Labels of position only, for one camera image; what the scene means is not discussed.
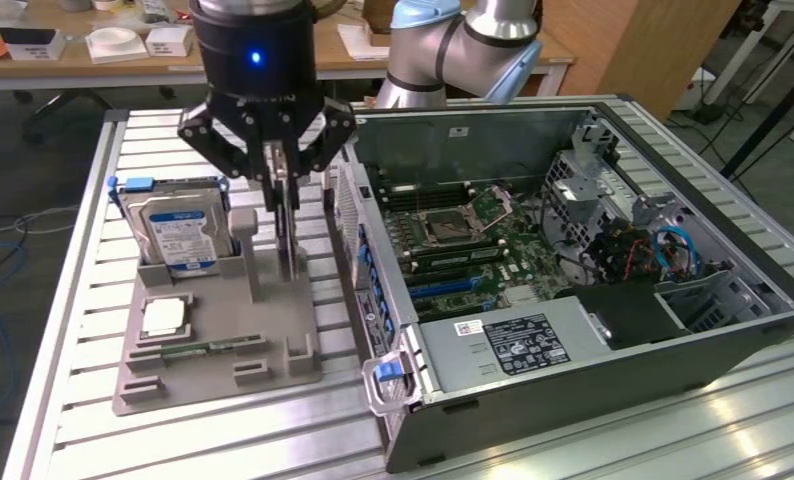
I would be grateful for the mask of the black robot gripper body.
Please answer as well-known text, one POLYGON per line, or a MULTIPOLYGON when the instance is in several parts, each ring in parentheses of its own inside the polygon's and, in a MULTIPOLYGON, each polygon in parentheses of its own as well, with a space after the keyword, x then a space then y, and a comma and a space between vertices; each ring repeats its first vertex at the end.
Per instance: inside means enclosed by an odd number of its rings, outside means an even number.
POLYGON ((311 171, 299 139, 324 107, 315 72, 312 7, 193 7, 211 87, 207 110, 260 152, 283 144, 288 173, 311 171))

